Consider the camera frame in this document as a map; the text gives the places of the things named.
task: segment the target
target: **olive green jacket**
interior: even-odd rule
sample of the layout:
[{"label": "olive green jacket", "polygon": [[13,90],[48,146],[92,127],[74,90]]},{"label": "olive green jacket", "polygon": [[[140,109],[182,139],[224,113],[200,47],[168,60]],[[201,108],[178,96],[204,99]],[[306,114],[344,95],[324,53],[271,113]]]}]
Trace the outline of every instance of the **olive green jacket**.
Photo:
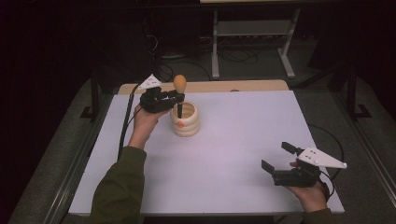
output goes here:
[{"label": "olive green jacket", "polygon": [[[138,222],[145,185],[144,164],[147,154],[125,147],[120,160],[99,183],[92,201],[88,223],[135,224]],[[305,224],[336,223],[330,209],[304,213]]]}]

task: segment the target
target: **human hand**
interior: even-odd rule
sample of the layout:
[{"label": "human hand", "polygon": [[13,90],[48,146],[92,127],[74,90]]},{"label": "human hand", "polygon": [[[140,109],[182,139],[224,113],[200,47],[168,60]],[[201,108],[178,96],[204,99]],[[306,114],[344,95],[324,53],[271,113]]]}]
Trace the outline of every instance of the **human hand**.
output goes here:
[{"label": "human hand", "polygon": [[[291,162],[291,166],[297,167],[297,162]],[[300,200],[300,204],[306,213],[315,212],[326,209],[327,202],[325,197],[325,190],[319,182],[310,188],[285,187],[294,193]]]},{"label": "human hand", "polygon": [[151,114],[143,109],[140,105],[134,108],[134,131],[129,140],[128,147],[145,148],[149,136],[158,123],[158,119],[168,113],[169,110],[157,114]]}]

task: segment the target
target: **white table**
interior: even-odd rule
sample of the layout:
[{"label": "white table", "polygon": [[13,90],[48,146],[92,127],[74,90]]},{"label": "white table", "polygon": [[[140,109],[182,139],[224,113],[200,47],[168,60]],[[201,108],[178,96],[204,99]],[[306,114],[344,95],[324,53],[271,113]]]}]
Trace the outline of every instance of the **white table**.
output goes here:
[{"label": "white table", "polygon": [[[116,95],[113,99],[71,214],[91,212],[94,190],[117,159],[128,97]],[[276,169],[290,169],[289,162],[296,156],[281,148],[283,141],[301,148],[315,145],[292,91],[189,93],[186,101],[197,105],[201,130],[183,138],[172,132],[169,116],[159,120],[146,144],[143,216],[255,216],[303,211],[298,200],[283,187],[274,186],[272,177],[261,168],[261,160],[266,160]],[[134,106],[138,102],[136,95]],[[329,207],[334,213],[344,212],[336,192]]]}]

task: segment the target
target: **white stand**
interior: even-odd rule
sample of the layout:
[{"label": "white stand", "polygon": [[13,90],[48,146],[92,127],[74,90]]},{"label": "white stand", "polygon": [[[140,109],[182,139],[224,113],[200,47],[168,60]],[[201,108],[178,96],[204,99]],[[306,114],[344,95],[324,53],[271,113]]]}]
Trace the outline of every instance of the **white stand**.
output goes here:
[{"label": "white stand", "polygon": [[213,20],[212,77],[219,79],[218,36],[285,35],[286,43],[283,48],[278,49],[278,53],[288,78],[295,78],[287,53],[300,11],[299,8],[295,9],[291,20],[281,21],[218,21],[218,12],[215,11]]}]

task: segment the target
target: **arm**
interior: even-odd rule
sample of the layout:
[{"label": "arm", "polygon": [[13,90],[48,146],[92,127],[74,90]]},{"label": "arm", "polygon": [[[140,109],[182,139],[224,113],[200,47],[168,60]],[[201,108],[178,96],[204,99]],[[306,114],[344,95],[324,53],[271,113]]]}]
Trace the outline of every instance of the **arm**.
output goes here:
[{"label": "arm", "polygon": [[145,144],[166,112],[150,114],[140,105],[134,109],[134,131],[128,146],[99,183],[88,223],[137,223],[145,183]]},{"label": "arm", "polygon": [[337,221],[332,211],[327,207],[323,187],[317,182],[311,188],[285,187],[299,199],[304,209],[303,219],[305,224],[335,224]]}]

